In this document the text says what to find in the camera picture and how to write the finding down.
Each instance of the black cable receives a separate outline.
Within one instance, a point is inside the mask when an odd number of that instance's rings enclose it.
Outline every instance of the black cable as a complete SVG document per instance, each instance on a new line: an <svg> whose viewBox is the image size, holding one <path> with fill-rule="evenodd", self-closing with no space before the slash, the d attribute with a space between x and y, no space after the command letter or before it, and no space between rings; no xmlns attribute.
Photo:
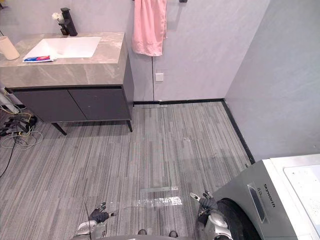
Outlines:
<svg viewBox="0 0 320 240"><path fill-rule="evenodd" d="M16 137L14 138L14 144L13 144L12 151L11 151L11 154L10 154L10 157L9 157L9 161L8 161L6 167L5 167L5 170L4 170L3 173L0 175L0 178L3 176L3 174L5 174L8 166L9 166L9 163L10 163L11 157L12 157L12 153L14 152L14 149L15 149L15 146L16 146L17 138L18 138L18 136L16 136Z"/></svg>
<svg viewBox="0 0 320 240"><path fill-rule="evenodd" d="M151 67L152 67L152 91L153 101L155 101L155 75L154 75L154 57L151 56Z"/></svg>
<svg viewBox="0 0 320 240"><path fill-rule="evenodd" d="M87 208L86 201L84 201L84 206L85 206L86 215L88 216L88 221L89 221L89 235L90 235L90 240L92 240L92 239L91 239L91 228L90 228L90 217L89 217L89 213L88 213L88 208Z"/></svg>

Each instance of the floor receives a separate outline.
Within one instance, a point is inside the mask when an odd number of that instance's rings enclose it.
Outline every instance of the floor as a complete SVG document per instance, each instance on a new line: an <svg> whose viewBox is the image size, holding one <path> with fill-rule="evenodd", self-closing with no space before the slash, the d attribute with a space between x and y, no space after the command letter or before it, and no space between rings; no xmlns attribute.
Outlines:
<svg viewBox="0 0 320 240"><path fill-rule="evenodd" d="M125 122L63 123L67 136L37 124L43 142L14 150L0 179L0 239L71 239L84 202L90 213L103 201L117 210L107 236L144 228L204 238L189 192L214 192L250 164L222 103L136 105L133 114L132 133ZM10 153L0 148L0 172Z"/></svg>

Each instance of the black baseboard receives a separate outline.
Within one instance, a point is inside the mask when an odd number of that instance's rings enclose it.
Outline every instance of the black baseboard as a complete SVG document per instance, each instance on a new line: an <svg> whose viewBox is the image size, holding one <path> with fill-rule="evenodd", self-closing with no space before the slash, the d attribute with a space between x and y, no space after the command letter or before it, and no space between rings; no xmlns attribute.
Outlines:
<svg viewBox="0 0 320 240"><path fill-rule="evenodd" d="M134 105L142 105L142 104L159 104L159 105L196 104L196 103L222 102L223 100L224 100L223 98L211 98L211 99L173 100L173 101L135 101Z"/></svg>
<svg viewBox="0 0 320 240"><path fill-rule="evenodd" d="M238 125L237 125L237 123L236 123L236 121L234 119L234 116L232 115L232 113L231 113L231 111L230 111L225 99L223 99L222 105L224 107L224 110L225 110L227 116L230 119L230 122L231 122L236 134L238 135L238 137L240 139L240 142L241 142L241 144L242 144L242 146L243 146L243 148L244 148L244 150L245 150L245 152L246 152L246 154L247 154L247 156L248 156L248 158L250 160L250 163L254 164L256 162L255 159L254 159L254 156L252 155L252 153L251 153L251 151L250 151L250 149L249 149L244 137L242 136L242 134L240 132L240 129L239 129L239 127L238 127Z"/></svg>

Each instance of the dark gray cabinet door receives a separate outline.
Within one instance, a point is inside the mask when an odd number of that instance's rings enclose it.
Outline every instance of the dark gray cabinet door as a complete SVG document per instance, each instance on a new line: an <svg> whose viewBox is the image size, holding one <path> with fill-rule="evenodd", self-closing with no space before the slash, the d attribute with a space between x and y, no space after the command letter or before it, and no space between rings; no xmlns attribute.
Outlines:
<svg viewBox="0 0 320 240"><path fill-rule="evenodd" d="M87 120L68 90L16 91L13 94L44 122Z"/></svg>
<svg viewBox="0 0 320 240"><path fill-rule="evenodd" d="M88 120L129 120L129 110L121 88L69 89Z"/></svg>

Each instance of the brand logo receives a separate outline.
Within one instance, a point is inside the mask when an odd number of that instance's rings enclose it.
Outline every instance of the brand logo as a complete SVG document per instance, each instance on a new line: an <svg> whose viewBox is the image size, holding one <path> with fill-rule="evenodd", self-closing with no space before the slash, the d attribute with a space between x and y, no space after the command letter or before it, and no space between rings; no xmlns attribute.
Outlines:
<svg viewBox="0 0 320 240"><path fill-rule="evenodd" d="M272 207L275 208L275 207L276 207L276 204L275 204L275 202L272 200L272 196L271 196L271 194L270 194L270 192L269 192L269 190L268 190L267 184L264 185L264 190L265 190L266 194L268 195L268 198L269 198L269 200L270 200L270 202L271 202L271 204L272 204Z"/></svg>

